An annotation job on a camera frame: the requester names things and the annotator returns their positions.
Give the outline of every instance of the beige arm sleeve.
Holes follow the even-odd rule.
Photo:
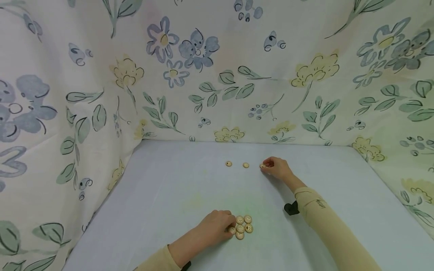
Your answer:
[[[170,255],[168,246],[164,246],[133,271],[180,271]]]
[[[348,226],[313,189],[295,191],[298,208],[307,224],[325,244],[339,271],[378,271],[381,268]]]

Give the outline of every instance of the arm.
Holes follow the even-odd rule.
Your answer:
[[[233,235],[227,228],[235,224],[230,211],[214,210],[197,227],[158,250],[134,271],[180,271],[204,249],[231,239]]]
[[[340,271],[378,271],[381,268],[348,226],[313,189],[297,178],[285,160],[266,159],[262,172],[282,180],[295,194],[299,211],[329,250]]]

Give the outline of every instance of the black clip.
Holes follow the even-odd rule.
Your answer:
[[[296,214],[300,213],[300,211],[298,210],[298,202],[297,201],[294,201],[293,204],[290,204],[290,203],[285,204],[283,209],[285,210],[286,213],[288,213],[288,215],[296,215]]]

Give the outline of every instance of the floral fabric backdrop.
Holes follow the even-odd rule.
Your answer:
[[[351,146],[434,238],[433,11],[0,0],[0,267],[60,270],[149,139]]]

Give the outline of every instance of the right hand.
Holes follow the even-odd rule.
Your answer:
[[[273,177],[284,181],[294,175],[286,160],[277,157],[269,157],[262,162],[266,167],[261,168],[263,173],[271,174]]]

